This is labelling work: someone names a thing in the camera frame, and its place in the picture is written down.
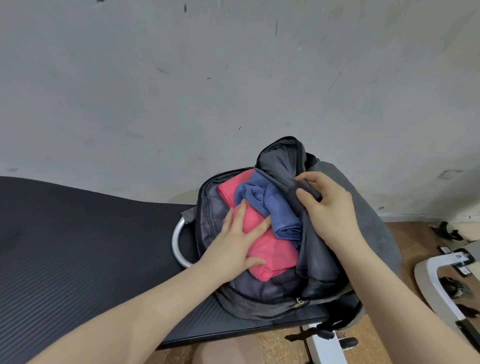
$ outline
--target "person's right arm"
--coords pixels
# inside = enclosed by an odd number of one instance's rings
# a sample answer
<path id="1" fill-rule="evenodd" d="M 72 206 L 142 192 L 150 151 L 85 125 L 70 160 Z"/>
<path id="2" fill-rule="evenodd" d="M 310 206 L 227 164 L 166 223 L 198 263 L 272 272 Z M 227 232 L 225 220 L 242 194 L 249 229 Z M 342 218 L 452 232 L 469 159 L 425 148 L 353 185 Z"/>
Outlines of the person's right arm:
<path id="1" fill-rule="evenodd" d="M 321 193 L 298 189 L 315 231 L 333 250 L 365 306 L 393 363 L 480 363 L 480 354 L 435 315 L 370 249 L 358 228 L 352 197 L 321 172 L 305 172 Z"/>

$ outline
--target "gray wall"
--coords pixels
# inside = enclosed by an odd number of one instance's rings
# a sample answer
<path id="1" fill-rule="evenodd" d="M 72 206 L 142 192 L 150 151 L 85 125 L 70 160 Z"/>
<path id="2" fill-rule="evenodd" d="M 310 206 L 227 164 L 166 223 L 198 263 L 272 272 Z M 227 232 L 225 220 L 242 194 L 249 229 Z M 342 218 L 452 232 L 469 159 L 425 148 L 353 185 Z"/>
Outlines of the gray wall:
<path id="1" fill-rule="evenodd" d="M 186 6 L 3 2 L 0 174 L 182 202 L 294 135 L 381 215 L 480 216 L 478 1 Z"/>

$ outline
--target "bag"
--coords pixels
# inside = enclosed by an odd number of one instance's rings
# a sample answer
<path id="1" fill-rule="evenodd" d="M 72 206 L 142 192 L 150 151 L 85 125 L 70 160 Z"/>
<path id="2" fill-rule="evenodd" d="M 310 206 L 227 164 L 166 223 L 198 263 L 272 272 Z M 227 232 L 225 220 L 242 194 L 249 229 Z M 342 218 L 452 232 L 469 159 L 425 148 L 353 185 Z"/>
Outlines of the bag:
<path id="1" fill-rule="evenodd" d="M 228 206 L 217 187 L 250 168 L 230 170 L 205 181 L 196 207 L 186 211 L 185 223 L 195 220 L 199 256 L 220 233 Z M 332 164 L 305 153 L 303 144 L 287 136 L 269 145 L 257 158 L 255 170 L 285 194 L 292 210 L 302 222 L 302 240 L 296 267 L 266 282 L 248 271 L 222 285 L 215 295 L 221 305 L 236 317 L 273 320 L 302 310 L 307 305 L 323 305 L 330 319 L 318 329 L 331 331 L 351 326 L 363 315 L 363 307 L 333 252 L 315 233 L 306 209 L 295 191 L 303 188 L 321 201 L 320 193 L 308 182 L 294 177 L 305 171 L 321 171 L 352 194 L 360 231 L 369 246 L 399 275 L 401 255 L 391 232 L 360 196 L 348 179 Z"/>

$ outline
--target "cork floor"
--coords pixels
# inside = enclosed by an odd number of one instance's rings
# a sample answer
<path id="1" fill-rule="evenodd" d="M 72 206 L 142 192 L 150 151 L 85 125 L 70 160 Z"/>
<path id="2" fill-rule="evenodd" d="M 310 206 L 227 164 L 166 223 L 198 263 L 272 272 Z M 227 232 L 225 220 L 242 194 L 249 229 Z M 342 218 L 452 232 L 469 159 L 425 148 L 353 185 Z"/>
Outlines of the cork floor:
<path id="1" fill-rule="evenodd" d="M 438 255 L 437 246 L 445 246 L 442 240 L 435 236 L 432 230 L 423 222 L 388 223 L 390 231 L 395 236 L 396 242 L 402 253 L 402 280 L 419 297 L 420 291 L 413 276 L 414 266 L 432 256 Z M 449 275 L 458 279 L 452 268 L 446 268 L 439 275 Z M 474 292 L 480 292 L 480 282 L 475 278 L 464 280 Z M 470 307 L 479 309 L 476 302 L 468 302 Z M 480 319 L 473 324 L 480 328 Z M 264 364 L 306 364 L 309 357 L 305 345 L 301 341 L 290 343 L 283 337 L 290 333 L 299 332 L 298 328 L 270 331 L 256 334 Z M 337 333 L 339 337 L 354 336 L 359 340 L 359 345 L 345 352 L 348 364 L 390 364 L 388 354 L 378 337 L 371 320 L 366 315 L 354 327 Z M 196 346 L 186 346 L 168 349 L 153 353 L 146 364 L 191 364 Z"/>

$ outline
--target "silver curved handle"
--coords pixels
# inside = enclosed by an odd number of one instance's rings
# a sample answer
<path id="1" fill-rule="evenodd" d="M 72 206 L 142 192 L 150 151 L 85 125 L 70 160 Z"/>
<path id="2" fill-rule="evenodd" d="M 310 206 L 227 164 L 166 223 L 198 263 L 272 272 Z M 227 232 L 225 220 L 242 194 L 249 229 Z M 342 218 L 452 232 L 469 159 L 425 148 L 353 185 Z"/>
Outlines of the silver curved handle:
<path id="1" fill-rule="evenodd" d="M 173 255 L 175 256 L 176 260 L 185 268 L 190 267 L 192 264 L 185 259 L 185 257 L 182 255 L 180 252 L 179 248 L 179 236 L 180 236 L 180 231 L 182 230 L 183 226 L 185 225 L 185 219 L 182 217 L 178 224 L 175 227 L 175 230 L 173 231 L 172 235 L 172 250 L 173 250 Z"/>

